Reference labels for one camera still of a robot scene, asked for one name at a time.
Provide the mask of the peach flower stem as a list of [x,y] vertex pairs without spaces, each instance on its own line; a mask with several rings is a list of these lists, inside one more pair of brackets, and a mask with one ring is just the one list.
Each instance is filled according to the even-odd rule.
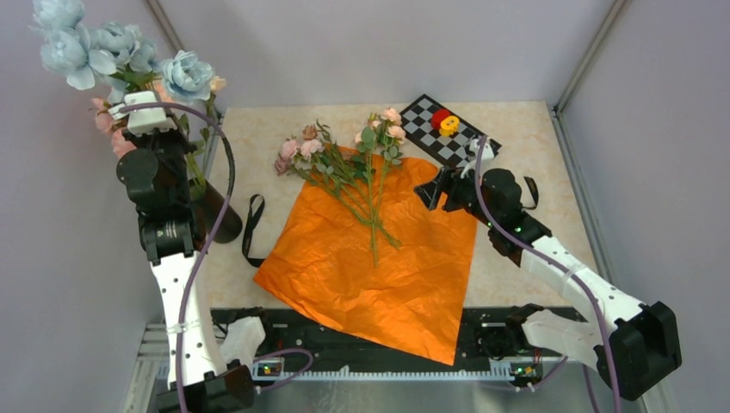
[[[179,103],[188,107],[198,106],[203,109],[206,116],[210,117],[212,120],[216,120],[218,123],[221,122],[223,114],[216,107],[216,100],[217,93],[226,86],[226,80],[224,78],[219,76],[214,76],[212,78],[211,92],[208,99],[205,101],[202,99],[181,100],[174,96],[170,96],[163,86],[161,77],[155,78],[151,83],[149,83],[149,86],[158,93],[162,102]],[[188,165],[188,175],[192,179],[191,188],[195,192],[201,192],[207,186],[204,182],[204,171],[207,167],[209,141],[216,137],[217,133],[206,121],[202,122],[202,126],[198,132],[192,132],[189,115],[184,112],[176,114],[176,123],[182,129],[188,141],[195,147],[194,151],[186,156],[186,162]]]

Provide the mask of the orange paper flower bouquet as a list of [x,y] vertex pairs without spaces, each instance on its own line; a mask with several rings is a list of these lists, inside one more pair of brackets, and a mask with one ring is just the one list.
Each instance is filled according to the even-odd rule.
[[315,120],[299,136],[283,142],[274,167],[280,176],[293,174],[322,189],[367,226],[373,264],[377,265],[380,237],[395,249],[400,247],[400,241],[386,229],[380,208],[387,175],[402,163],[404,141],[402,117],[395,108],[371,113],[356,135],[353,149],[339,145],[331,128]]

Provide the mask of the orange wrapping paper sheet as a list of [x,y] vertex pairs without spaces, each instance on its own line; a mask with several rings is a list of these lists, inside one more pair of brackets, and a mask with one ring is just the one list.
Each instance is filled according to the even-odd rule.
[[369,228],[305,184],[253,280],[319,324],[452,366],[478,223],[425,207],[414,188],[437,172],[414,157],[389,171],[380,217],[400,247],[380,238],[377,265]]

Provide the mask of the blue flower stem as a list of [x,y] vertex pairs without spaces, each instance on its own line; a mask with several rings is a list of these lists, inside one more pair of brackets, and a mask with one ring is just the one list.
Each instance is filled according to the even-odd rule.
[[196,52],[180,50],[160,59],[155,42],[136,25],[85,27],[81,1],[34,1],[33,6],[34,29],[44,39],[41,63],[73,89],[92,89],[103,82],[110,87],[111,104],[144,90],[157,92],[165,102],[191,103],[211,102],[226,86]]

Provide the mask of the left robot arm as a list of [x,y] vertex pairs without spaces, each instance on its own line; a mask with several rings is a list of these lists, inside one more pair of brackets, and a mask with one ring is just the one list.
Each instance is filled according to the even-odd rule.
[[190,194],[191,145],[173,129],[122,135],[134,148],[119,160],[116,175],[138,214],[139,240],[158,285],[168,335],[170,370],[156,409],[249,409],[256,397],[250,363],[223,357],[197,275],[208,233],[205,214]]

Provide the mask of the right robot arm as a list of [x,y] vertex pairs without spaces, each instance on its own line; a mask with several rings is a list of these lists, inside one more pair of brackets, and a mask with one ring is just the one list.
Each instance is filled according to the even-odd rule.
[[511,352],[562,354],[597,372],[629,401],[682,366],[675,312],[622,292],[583,264],[529,213],[512,172],[491,169],[476,182],[471,170],[444,167],[414,192],[430,211],[463,211],[486,225],[501,256],[546,283],[582,317],[562,317],[536,304],[517,307],[505,322]]

